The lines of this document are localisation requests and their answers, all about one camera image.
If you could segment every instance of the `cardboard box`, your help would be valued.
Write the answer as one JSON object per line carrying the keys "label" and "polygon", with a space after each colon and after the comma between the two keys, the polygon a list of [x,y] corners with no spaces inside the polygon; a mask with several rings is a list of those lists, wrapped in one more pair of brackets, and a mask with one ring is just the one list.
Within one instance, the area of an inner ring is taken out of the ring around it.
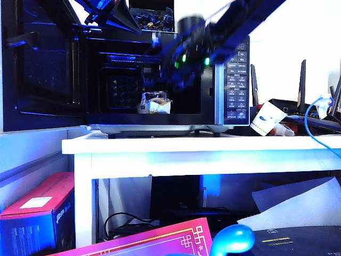
{"label": "cardboard box", "polygon": [[212,238],[206,218],[117,238],[107,242],[54,254],[54,256],[150,255],[191,253],[208,256]]}
{"label": "cardboard box", "polygon": [[0,256],[75,248],[74,183],[72,172],[55,173],[0,213]]}

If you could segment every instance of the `food wrapper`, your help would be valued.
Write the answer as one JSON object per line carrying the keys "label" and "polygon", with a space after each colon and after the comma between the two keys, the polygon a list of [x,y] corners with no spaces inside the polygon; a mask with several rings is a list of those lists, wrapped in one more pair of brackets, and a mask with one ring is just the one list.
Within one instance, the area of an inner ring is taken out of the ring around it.
{"label": "food wrapper", "polygon": [[137,107],[139,114],[170,114],[172,100],[166,97],[166,92],[143,93],[141,104]]}

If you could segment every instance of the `blue cable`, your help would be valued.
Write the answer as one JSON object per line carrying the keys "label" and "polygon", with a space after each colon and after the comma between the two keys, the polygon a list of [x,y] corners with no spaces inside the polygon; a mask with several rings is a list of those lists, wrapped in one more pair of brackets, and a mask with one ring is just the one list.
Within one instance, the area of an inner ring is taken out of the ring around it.
{"label": "blue cable", "polygon": [[309,130],[308,128],[308,122],[307,122],[307,118],[308,118],[308,113],[310,111],[310,109],[320,100],[322,100],[323,97],[319,97],[317,100],[315,100],[313,103],[311,103],[311,105],[308,107],[307,111],[305,112],[304,115],[304,126],[305,129],[307,130],[307,133],[309,134],[309,136],[315,140],[316,142],[318,142],[319,144],[323,145],[324,147],[328,148],[330,151],[332,151],[335,155],[337,155],[339,158],[341,158],[341,155],[339,155],[338,153],[336,153],[336,151],[334,151],[331,147],[329,147],[328,145],[324,144],[322,141],[319,141]]}

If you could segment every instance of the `open microwave door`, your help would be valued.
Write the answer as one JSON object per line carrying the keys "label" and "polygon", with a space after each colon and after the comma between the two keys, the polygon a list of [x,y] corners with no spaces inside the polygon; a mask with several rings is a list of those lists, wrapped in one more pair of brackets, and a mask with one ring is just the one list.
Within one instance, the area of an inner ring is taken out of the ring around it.
{"label": "open microwave door", "polygon": [[4,131],[77,126],[82,27],[69,1],[1,2]]}

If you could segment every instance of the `cable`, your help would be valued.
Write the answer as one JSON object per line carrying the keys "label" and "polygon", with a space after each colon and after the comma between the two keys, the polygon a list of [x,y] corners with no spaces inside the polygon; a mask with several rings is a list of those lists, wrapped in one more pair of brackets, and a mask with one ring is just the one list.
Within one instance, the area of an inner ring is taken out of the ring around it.
{"label": "cable", "polygon": [[139,217],[136,217],[135,215],[132,215],[132,214],[127,213],[127,212],[117,212],[117,213],[114,213],[114,214],[110,215],[109,217],[107,217],[107,219],[106,219],[105,222],[104,222],[104,227],[103,227],[103,229],[104,229],[104,233],[105,233],[105,236],[107,237],[107,239],[110,239],[110,238],[109,238],[109,234],[108,234],[108,232],[107,232],[107,223],[108,223],[108,221],[109,221],[112,217],[114,217],[114,216],[116,216],[116,215],[119,215],[119,214],[128,215],[128,216],[130,216],[130,217],[133,217],[133,218],[136,219],[136,220],[139,220],[139,221],[142,221],[142,222],[147,222],[147,223],[148,223],[148,224],[147,224],[148,226],[153,226],[153,225],[151,225],[151,224],[149,224],[149,223],[152,222],[152,221],[154,221],[154,220],[143,220],[143,219],[140,219]]}
{"label": "cable", "polygon": [[319,144],[323,145],[324,147],[328,148],[331,152],[333,152],[335,155],[337,155],[339,158],[341,158],[341,155],[339,155],[338,153],[336,153],[336,151],[334,151],[331,147],[329,147],[328,145],[324,144],[322,141],[319,141],[309,130],[308,128],[308,122],[307,122],[307,118],[308,118],[308,113],[310,111],[310,109],[320,100],[322,100],[323,97],[319,97],[317,100],[315,100],[313,103],[311,103],[311,105],[308,107],[307,111],[305,112],[304,115],[304,126],[305,129],[307,131],[307,133],[309,134],[309,136],[315,140],[316,142],[318,142]]}

